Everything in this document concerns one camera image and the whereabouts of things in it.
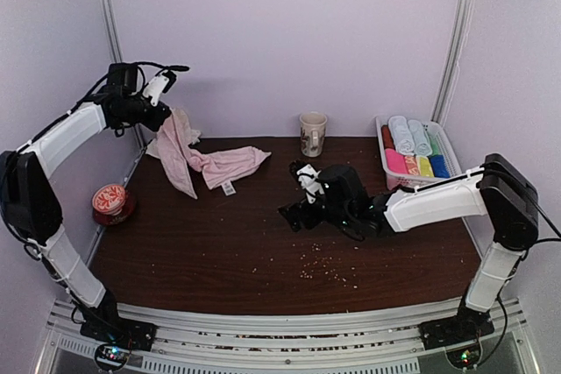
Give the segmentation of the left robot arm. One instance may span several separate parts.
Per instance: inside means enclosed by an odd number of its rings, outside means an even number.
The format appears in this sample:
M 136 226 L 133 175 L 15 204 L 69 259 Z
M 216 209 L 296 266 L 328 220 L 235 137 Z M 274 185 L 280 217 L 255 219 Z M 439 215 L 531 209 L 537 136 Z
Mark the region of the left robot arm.
M 182 69 L 151 61 L 114 63 L 69 111 L 1 155 L 1 217 L 6 228 L 92 317 L 92 328 L 106 342 L 120 341 L 126 325 L 118 317 L 113 294 L 71 244 L 52 178 L 102 134 L 120 139 L 134 134 L 137 126 L 159 129 L 170 115 L 160 98 Z

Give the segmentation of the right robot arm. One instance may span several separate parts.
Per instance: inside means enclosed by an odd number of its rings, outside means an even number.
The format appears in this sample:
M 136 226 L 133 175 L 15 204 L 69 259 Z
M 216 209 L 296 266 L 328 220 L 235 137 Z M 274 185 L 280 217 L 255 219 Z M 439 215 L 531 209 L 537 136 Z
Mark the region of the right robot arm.
M 400 186 L 374 196 L 349 165 L 316 170 L 296 160 L 289 171 L 304 197 L 278 212 L 294 232 L 326 222 L 362 241 L 452 219 L 488 217 L 494 237 L 449 324 L 450 333 L 461 341 L 482 327 L 483 314 L 514 276 L 523 256 L 539 242 L 538 221 L 546 216 L 535 187 L 498 153 L 449 179 L 421 187 Z

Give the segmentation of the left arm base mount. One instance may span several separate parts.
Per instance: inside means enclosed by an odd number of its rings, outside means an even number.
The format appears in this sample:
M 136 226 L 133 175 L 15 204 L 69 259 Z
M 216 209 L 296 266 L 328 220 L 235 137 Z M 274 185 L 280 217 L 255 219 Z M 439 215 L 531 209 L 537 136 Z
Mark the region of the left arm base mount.
M 82 336 L 94 339 L 98 344 L 94 351 L 94 362 L 106 372 L 123 369 L 134 350 L 150 351 L 157 327 L 149 322 L 122 319 L 120 329 L 95 326 L 84 322 L 80 327 Z

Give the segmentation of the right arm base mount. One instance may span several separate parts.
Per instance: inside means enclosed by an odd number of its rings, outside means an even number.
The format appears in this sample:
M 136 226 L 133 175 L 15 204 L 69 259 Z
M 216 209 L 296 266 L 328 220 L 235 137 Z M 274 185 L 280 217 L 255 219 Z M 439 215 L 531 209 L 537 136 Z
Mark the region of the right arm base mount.
M 448 363 L 460 370 L 474 369 L 483 359 L 481 338 L 494 333 L 493 322 L 452 316 L 419 325 L 425 350 L 443 349 Z

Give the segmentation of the red white patterned bowl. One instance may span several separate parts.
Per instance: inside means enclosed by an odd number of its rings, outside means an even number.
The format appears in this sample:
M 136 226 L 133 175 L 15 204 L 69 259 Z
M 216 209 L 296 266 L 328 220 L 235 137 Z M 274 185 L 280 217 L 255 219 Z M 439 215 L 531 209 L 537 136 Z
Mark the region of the red white patterned bowl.
M 102 215 L 117 215 L 126 202 L 126 190 L 118 184 L 101 187 L 92 198 L 93 209 Z

